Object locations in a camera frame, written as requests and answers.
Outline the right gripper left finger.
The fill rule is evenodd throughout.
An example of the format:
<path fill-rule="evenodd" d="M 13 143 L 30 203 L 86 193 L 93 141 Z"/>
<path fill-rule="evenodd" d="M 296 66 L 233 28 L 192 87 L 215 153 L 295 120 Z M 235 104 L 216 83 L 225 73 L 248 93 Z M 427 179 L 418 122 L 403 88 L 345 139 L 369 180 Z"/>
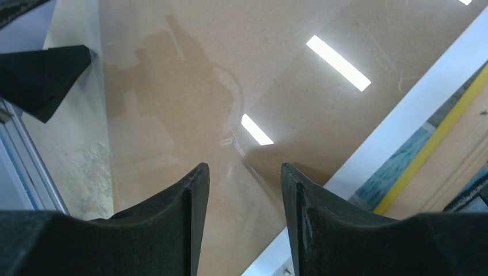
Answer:
<path fill-rule="evenodd" d="M 1 212 L 2 275 L 196 275 L 209 167 L 108 219 Z"/>

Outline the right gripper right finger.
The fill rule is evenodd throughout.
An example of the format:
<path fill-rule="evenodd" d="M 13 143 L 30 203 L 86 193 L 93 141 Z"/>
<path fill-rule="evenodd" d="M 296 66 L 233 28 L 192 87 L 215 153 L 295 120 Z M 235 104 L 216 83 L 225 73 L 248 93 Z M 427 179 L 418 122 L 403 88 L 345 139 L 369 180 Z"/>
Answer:
<path fill-rule="evenodd" d="M 396 220 L 352 205 L 290 163 L 281 191 L 296 275 L 486 275 L 486 213 Z"/>

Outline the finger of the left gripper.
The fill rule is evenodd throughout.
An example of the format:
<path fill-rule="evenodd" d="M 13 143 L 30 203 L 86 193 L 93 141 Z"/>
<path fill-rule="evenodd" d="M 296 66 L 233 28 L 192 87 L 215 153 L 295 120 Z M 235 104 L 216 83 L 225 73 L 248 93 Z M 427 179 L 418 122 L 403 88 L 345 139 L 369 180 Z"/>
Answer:
<path fill-rule="evenodd" d="M 1 29 L 49 0 L 1 0 Z"/>
<path fill-rule="evenodd" d="M 1 54 L 1 98 L 46 123 L 92 63 L 85 45 Z"/>

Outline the building photo print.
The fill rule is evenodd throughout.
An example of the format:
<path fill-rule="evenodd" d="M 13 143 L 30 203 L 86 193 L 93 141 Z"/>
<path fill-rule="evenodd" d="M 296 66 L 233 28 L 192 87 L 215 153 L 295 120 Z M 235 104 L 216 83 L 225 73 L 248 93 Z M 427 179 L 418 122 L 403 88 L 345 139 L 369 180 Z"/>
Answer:
<path fill-rule="evenodd" d="M 374 175 L 487 58 L 487 4 L 351 2 L 316 18 L 250 112 L 270 138 L 246 163 L 276 190 L 290 162 L 344 199 Z"/>

